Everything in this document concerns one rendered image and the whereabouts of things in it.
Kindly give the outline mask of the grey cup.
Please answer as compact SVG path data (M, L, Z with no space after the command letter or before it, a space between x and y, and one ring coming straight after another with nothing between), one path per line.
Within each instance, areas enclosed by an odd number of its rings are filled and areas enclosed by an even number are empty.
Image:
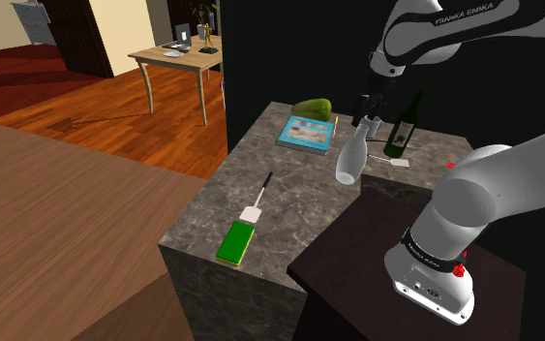
M373 139L378 131L378 128L382 125L383 121L378 116L375 116L373 118L365 116L361 119L361 123L368 127L366 138Z

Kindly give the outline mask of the dark green wine bottle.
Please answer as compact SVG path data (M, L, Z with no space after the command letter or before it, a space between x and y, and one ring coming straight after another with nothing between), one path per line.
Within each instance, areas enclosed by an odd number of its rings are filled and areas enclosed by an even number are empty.
M423 97L422 91L417 91L409 106L399 115L387 139L383 153L392 158L402 157L408 142L418 122L418 107Z

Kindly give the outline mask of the green avocado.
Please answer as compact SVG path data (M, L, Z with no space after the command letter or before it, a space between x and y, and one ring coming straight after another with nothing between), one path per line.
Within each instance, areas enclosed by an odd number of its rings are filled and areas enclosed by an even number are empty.
M294 116L328 121L332 111L331 102L325 98L311 99L297 103L291 107Z

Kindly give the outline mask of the white narrow-necked vase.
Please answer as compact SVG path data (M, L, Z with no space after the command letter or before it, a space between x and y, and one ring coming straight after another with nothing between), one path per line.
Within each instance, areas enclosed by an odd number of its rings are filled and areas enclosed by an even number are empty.
M364 169L368 158L368 131L368 126L359 124L353 137L342 148L336 165L336 179L340 183L353 184Z

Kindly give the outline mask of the small white spatula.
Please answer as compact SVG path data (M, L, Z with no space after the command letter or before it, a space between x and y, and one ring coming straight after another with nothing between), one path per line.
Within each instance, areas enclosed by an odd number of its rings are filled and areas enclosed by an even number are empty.
M391 164L394 167L404 167L404 168L409 167L409 161L406 160L406 159L387 159L387 158L382 158L382 157L378 157L378 156L371 155L371 154L368 154L368 157L376 159L376 160L387 162L387 163Z

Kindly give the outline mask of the blue book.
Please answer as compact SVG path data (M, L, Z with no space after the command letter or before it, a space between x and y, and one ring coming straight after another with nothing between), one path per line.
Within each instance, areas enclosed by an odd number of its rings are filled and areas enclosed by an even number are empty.
M276 144L299 151L325 156L335 125L292 115L286 122Z

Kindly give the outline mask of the dark robot stand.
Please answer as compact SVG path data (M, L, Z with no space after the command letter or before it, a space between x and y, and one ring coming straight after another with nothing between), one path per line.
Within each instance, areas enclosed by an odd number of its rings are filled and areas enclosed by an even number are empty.
M471 318L457 326L400 296L384 254L431 198L428 189L370 175L360 195L288 266L308 296L292 341L531 341L526 273L473 244Z

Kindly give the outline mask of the light wooden table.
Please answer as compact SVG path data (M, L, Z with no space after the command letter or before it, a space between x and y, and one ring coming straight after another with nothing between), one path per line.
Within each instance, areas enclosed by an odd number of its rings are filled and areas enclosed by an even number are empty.
M171 21L168 14L167 0L146 0L146 7L153 29L155 42L164 44L172 43L174 38L172 37L171 33ZM193 38L190 33L187 33L187 37L191 40ZM167 53L172 51L172 48L164 48L162 46L153 46L129 54L130 58L135 59L138 68L140 69L146 88L150 114L154 113L154 102L146 65L156 65L174 70L192 72L197 75L197 92L200 113L202 123L207 125L202 73L206 73L206 78L210 79L209 69L211 67L216 65L223 67L223 56L221 50L222 38L220 36L213 36L212 40L219 50L214 54L199 52L199 50L204 47L204 41L202 41L200 38L197 38L196 42L192 40L191 49L177 57L167 56Z

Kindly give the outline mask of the green and yellow sponge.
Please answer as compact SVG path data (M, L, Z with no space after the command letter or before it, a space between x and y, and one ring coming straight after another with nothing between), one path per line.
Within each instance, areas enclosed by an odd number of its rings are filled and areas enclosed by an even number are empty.
M254 232L254 226L234 221L216 253L216 259L227 264L240 265Z

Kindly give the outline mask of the dark wooden door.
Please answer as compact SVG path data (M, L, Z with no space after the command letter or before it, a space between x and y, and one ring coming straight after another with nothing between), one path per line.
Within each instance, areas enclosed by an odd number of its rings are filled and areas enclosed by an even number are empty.
M113 72L89 0L39 0L66 68L101 78Z

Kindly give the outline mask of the brown wooden table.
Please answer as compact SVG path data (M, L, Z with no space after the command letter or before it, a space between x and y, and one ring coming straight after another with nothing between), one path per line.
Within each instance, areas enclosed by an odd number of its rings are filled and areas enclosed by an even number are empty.
M0 341L71 341L158 279L202 185L0 125Z

